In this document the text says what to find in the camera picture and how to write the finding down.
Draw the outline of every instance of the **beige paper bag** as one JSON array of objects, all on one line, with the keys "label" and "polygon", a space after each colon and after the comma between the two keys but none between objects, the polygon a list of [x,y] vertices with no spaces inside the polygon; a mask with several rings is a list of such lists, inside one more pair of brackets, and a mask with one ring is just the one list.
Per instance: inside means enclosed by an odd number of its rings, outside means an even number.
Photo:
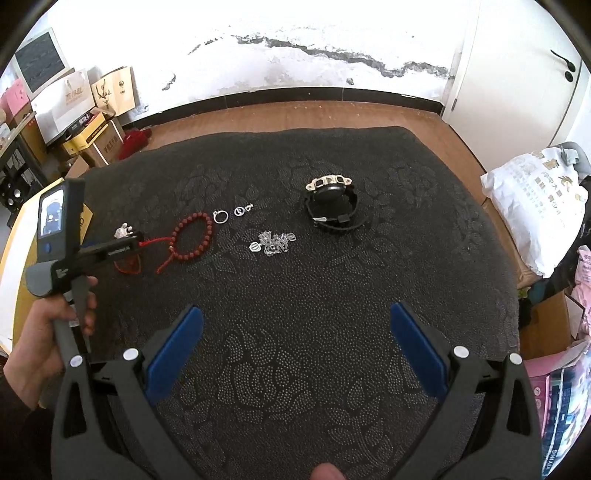
[{"label": "beige paper bag", "polygon": [[105,108],[115,116],[135,108],[131,67],[114,70],[92,84],[96,106]]}]

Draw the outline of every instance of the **dark gray cloth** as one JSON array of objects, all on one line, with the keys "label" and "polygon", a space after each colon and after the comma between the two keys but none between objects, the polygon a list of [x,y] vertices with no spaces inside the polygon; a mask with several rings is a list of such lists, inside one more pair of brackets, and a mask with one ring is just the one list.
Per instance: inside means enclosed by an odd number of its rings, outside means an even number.
[{"label": "dark gray cloth", "polygon": [[[314,228],[302,203],[311,179],[333,173],[353,179],[367,216],[345,235]],[[404,128],[208,135],[84,178],[87,242],[123,222],[154,238],[193,212],[230,213],[197,261],[155,275],[168,256],[157,244],[141,275],[97,272],[99,357],[140,347],[188,303],[203,310],[203,339],[158,412],[207,478],[301,480],[325,461],[349,480],[385,478],[435,405],[389,331],[397,300],[452,345],[517,351],[515,283],[491,222]],[[297,240],[273,257],[251,252],[266,230]],[[189,226],[179,250],[202,235]]]}]

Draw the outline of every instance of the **black screen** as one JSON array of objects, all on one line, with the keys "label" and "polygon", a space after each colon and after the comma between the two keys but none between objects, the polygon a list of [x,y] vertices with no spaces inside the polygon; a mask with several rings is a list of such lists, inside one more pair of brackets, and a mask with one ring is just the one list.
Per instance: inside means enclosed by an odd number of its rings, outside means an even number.
[{"label": "black screen", "polygon": [[65,68],[49,32],[18,50],[15,57],[32,92]]}]

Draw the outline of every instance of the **wooden floor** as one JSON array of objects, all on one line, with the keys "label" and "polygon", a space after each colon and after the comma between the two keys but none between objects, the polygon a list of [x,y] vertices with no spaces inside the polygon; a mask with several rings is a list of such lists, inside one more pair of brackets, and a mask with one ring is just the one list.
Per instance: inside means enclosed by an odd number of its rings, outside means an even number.
[{"label": "wooden floor", "polygon": [[292,128],[408,128],[466,186],[480,204],[484,170],[470,150],[435,113],[392,105],[357,102],[282,102],[202,113],[152,128],[145,150],[218,132],[276,132]]}]

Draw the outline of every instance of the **door handle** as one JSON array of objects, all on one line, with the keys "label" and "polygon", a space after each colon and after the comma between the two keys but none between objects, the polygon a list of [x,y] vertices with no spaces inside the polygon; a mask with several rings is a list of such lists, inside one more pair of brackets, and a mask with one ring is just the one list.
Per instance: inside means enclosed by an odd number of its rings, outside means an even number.
[{"label": "door handle", "polygon": [[558,55],[554,50],[550,50],[554,55],[556,55],[558,58],[563,59],[566,62],[566,66],[569,68],[569,70],[571,72],[576,72],[577,69],[574,66],[574,63],[571,62],[569,59],[565,59],[562,55]]}]

